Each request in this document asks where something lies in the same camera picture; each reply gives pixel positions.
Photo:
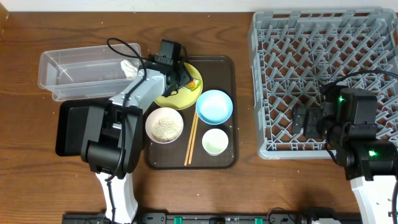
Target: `white background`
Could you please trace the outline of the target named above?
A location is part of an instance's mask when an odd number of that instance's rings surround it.
[[[254,12],[276,9],[390,8],[398,0],[0,0],[8,11]]]

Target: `tray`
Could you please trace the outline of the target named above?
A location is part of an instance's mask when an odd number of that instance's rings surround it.
[[[397,73],[397,16],[389,9],[256,12],[248,34],[258,154],[326,159],[324,141],[292,134],[292,108],[319,107],[319,86],[358,70]],[[350,88],[378,94],[377,138],[398,143],[397,80],[352,77]]]
[[[195,105],[178,111],[184,120],[184,128],[178,139],[169,144],[158,144],[146,135],[144,157],[147,165],[153,169],[223,169],[231,167],[238,159],[238,122],[236,112],[235,72],[233,61],[226,56],[191,56],[189,63],[193,65],[203,78],[203,93],[207,90],[221,90],[229,95],[234,105],[231,117],[223,124],[209,125],[198,118],[195,145],[191,164],[185,166]],[[150,114],[159,108],[153,103],[146,112]],[[228,135],[229,144],[218,156],[209,155],[201,145],[206,131],[219,128]]]

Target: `dish rack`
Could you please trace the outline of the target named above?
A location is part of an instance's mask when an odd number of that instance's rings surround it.
[[[398,19],[390,9],[256,12],[248,34],[258,154],[327,159],[324,141],[292,134],[292,108],[320,107],[319,86],[359,70],[398,72]],[[345,80],[377,93],[377,138],[398,146],[398,80]]]

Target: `dark gray tray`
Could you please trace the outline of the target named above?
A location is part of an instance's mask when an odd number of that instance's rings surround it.
[[[180,137],[169,144],[158,144],[146,135],[144,157],[147,165],[153,169],[223,169],[231,167],[238,159],[238,122],[236,112],[235,72],[233,61],[226,56],[191,56],[189,63],[202,76],[203,92],[221,90],[229,95],[234,105],[231,117],[220,125],[209,125],[198,118],[192,163],[184,165],[187,155],[195,104],[178,111],[183,118],[184,128]],[[159,108],[153,103],[146,116]],[[209,155],[201,144],[203,135],[210,129],[219,128],[228,135],[229,144],[218,156]]]

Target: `table surface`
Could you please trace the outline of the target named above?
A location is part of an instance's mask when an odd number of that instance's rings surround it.
[[[226,55],[236,72],[239,160],[225,170],[134,171],[139,205],[170,213],[266,213],[322,206],[359,212],[344,170],[330,159],[265,161],[256,151],[247,34],[252,13],[13,12],[0,40],[0,222],[60,223],[101,212],[100,183],[80,157],[55,154],[58,110],[37,86],[46,50],[118,37],[156,53],[161,39],[191,55]]]

